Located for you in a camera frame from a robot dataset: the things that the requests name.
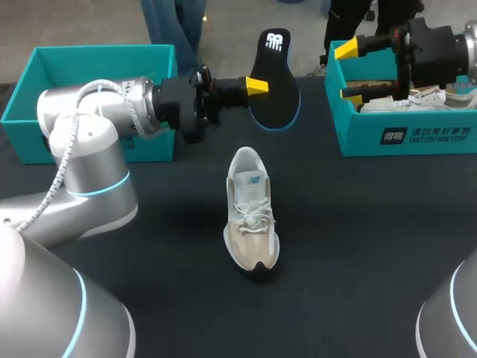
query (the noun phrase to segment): black trousers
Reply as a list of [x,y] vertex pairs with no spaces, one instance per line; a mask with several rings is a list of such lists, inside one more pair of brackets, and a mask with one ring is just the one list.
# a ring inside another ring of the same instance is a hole
[[[376,35],[388,34],[399,25],[404,25],[416,16],[420,0],[378,0],[378,27]],[[371,0],[332,0],[324,46],[326,56],[320,62],[328,61],[329,45],[334,40],[350,40],[369,11]]]

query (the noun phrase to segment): insole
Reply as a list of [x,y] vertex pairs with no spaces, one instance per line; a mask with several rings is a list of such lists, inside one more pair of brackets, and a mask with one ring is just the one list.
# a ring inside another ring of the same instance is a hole
[[262,32],[251,78],[268,82],[268,93],[249,97],[252,116],[268,130],[287,129],[300,110],[300,90],[288,67],[291,35],[285,28]]

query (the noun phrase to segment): table surface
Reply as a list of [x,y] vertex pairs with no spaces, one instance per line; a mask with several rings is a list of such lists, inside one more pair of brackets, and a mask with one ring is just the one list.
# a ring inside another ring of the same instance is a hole
[[[344,158],[322,79],[299,79],[283,133],[229,110],[172,163],[131,164],[138,216],[54,250],[119,298],[143,357],[418,357],[423,302],[477,246],[475,155]],[[225,178],[254,147],[272,184],[279,273],[252,283],[225,248]],[[0,198],[46,190],[0,132]]]

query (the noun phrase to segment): leg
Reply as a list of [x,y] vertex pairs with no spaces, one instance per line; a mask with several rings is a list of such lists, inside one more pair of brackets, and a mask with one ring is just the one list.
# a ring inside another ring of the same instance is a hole
[[206,9],[206,0],[176,0],[176,6],[182,8],[182,29],[192,51],[197,51],[202,35],[202,18]]
[[141,0],[141,6],[151,43],[174,45],[179,75],[188,75],[196,70],[198,62],[195,51],[177,19],[180,10],[175,7],[174,0]]
[[350,40],[370,9],[370,0],[332,0],[329,9],[324,46],[326,57],[320,59],[327,63],[329,46],[334,40]]
[[419,0],[379,0],[376,35],[389,34],[392,28],[413,19],[419,3]]

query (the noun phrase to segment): shoe tongue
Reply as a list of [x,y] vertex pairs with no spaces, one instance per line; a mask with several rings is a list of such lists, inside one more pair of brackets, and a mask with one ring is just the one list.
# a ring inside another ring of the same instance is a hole
[[265,173],[261,170],[238,173],[233,178],[235,200],[238,203],[248,203],[252,200],[262,200],[267,196]]
[[427,95],[436,94],[439,99],[444,103],[446,101],[446,91],[440,89],[439,87],[432,87],[416,94],[416,98],[426,97]]

